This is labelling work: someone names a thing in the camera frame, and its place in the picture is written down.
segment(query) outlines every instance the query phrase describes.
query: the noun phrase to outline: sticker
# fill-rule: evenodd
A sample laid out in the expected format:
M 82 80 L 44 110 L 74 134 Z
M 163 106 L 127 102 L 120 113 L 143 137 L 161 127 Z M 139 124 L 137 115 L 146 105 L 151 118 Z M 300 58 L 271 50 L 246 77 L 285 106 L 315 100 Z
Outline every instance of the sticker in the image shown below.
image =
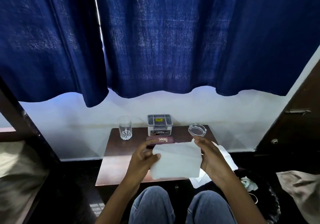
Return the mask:
M 170 136 L 170 130 L 151 130 L 150 136 Z

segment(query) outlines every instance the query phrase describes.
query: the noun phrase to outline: dark brown table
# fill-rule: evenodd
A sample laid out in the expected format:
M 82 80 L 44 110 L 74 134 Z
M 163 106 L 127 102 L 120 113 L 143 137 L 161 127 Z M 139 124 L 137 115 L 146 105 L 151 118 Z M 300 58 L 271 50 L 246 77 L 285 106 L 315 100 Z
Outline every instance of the dark brown table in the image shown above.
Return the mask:
M 189 126 L 172 127 L 171 136 L 174 142 L 190 142 L 192 136 L 188 132 Z M 207 133 L 205 137 L 210 141 L 217 142 L 208 125 L 205 125 Z M 130 140 L 122 140 L 118 128 L 111 129 L 106 151 L 101 163 L 96 186 L 118 185 L 124 178 L 131 155 L 137 147 L 148 137 L 148 128 L 132 128 L 132 137 Z M 185 178 L 161 178 L 152 179 L 150 173 L 146 175 L 142 182 L 159 182 L 171 180 L 183 180 Z

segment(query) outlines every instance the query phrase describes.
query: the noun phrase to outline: white napkin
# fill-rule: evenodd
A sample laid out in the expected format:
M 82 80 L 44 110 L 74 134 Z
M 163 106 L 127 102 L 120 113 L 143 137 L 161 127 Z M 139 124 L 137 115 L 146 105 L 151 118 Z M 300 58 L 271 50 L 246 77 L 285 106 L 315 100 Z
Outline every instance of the white napkin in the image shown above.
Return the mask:
M 215 144 L 213 141 L 212 143 L 219 149 L 219 151 L 222 153 L 224 159 L 226 160 L 226 162 L 228 163 L 228 165 L 230 166 L 230 168 L 232 169 L 232 171 L 238 169 L 238 166 L 234 163 L 234 161 L 232 160 L 232 157 L 230 156 L 230 154 L 226 151 L 226 149 L 224 149 L 223 146 L 221 145 L 217 145 Z M 199 173 L 199 177 L 191 177 L 190 178 L 191 184 L 192 186 L 196 189 L 199 188 L 200 186 L 205 185 L 206 183 L 210 182 L 211 179 L 209 178 L 209 176 L 205 173 L 205 171 L 203 171 L 202 169 L 200 169 L 200 173 Z
M 155 145 L 152 153 L 161 154 L 159 161 L 150 168 L 153 179 L 199 176 L 201 149 L 194 143 L 194 139 L 191 142 Z

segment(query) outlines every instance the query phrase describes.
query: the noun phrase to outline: drinking glass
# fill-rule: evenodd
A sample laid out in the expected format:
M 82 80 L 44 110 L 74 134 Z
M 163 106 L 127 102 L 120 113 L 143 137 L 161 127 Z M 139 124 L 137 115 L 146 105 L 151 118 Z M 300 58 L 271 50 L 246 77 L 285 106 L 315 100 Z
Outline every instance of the drinking glass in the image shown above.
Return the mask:
M 118 119 L 119 132 L 122 140 L 129 140 L 132 137 L 131 118 L 129 116 L 121 116 Z

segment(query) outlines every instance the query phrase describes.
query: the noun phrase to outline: door latch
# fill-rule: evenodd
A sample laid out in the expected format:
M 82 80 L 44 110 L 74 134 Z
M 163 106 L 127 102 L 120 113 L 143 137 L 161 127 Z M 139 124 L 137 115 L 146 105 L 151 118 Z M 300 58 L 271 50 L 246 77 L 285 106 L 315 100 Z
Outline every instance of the door latch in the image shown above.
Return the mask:
M 311 113 L 310 109 L 291 109 L 285 112 L 286 114 L 302 114 L 304 116 L 306 113 Z

